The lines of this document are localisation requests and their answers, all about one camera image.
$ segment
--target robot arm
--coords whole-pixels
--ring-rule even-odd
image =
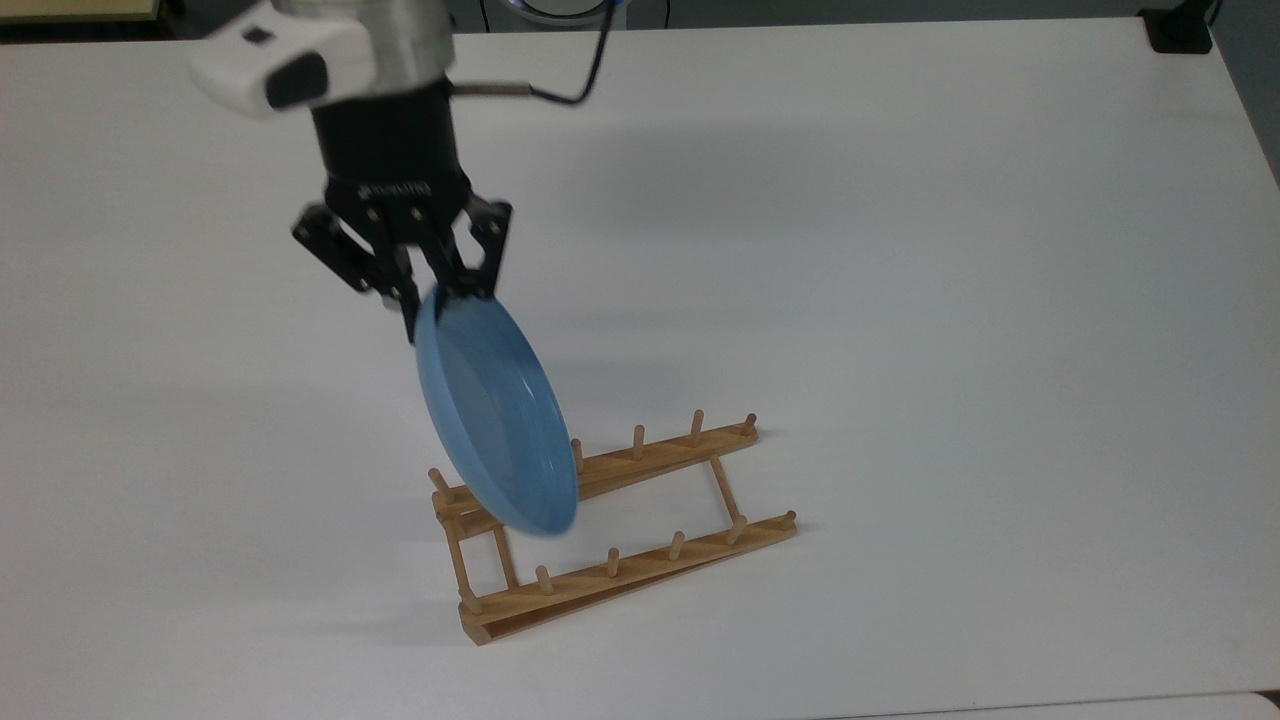
[[[527,85],[465,94],[581,102],[613,8],[607,0],[591,77],[577,99]],[[443,0],[262,0],[191,56],[196,85],[236,111],[262,118],[310,109],[329,182],[293,237],[357,292],[376,291],[398,306],[410,342],[420,293],[408,247],[422,250],[444,290],[442,302],[489,297],[511,224],[511,205],[475,195],[458,163],[449,101],[463,92],[445,77],[452,63]],[[484,250],[477,268],[466,266],[454,245],[452,227],[462,213]]]

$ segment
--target gray floor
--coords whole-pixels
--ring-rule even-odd
[[[460,32],[515,29],[504,0],[447,0]],[[177,29],[198,37],[252,0],[187,0]],[[481,14],[480,3],[486,12]],[[1176,0],[671,0],[671,27],[883,23],[1012,18],[1132,17],[1143,6]],[[660,28],[663,0],[634,0],[631,29]],[[1254,131],[1280,177],[1280,0],[1225,0],[1213,28]]]

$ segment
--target white table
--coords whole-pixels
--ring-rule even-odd
[[[568,91],[590,45],[461,37],[454,77]],[[219,111],[187,47],[0,47],[0,715],[1280,685],[1280,195],[1216,54],[1137,19],[635,32],[584,109],[460,101],[516,204],[499,293],[588,452],[755,411],[739,502],[801,521],[474,648],[399,319],[288,237],[308,119]],[[712,488],[593,501],[517,561],[721,528]]]

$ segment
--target black cable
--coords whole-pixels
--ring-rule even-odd
[[[559,105],[581,105],[586,101],[595,87],[595,76],[600,72],[600,60],[604,59],[604,42],[609,38],[609,26],[613,24],[613,8],[616,5],[617,0],[604,0],[604,22],[600,24],[600,40],[595,44],[595,56],[591,58],[591,72],[586,76],[586,85],[582,86],[582,92],[579,92],[577,97],[564,97],[540,87],[530,87],[530,95]]]

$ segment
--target blue plate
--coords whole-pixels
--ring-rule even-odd
[[[573,448],[534,348],[497,300],[422,299],[415,345],[426,407],[476,500],[508,527],[568,530],[577,511]]]

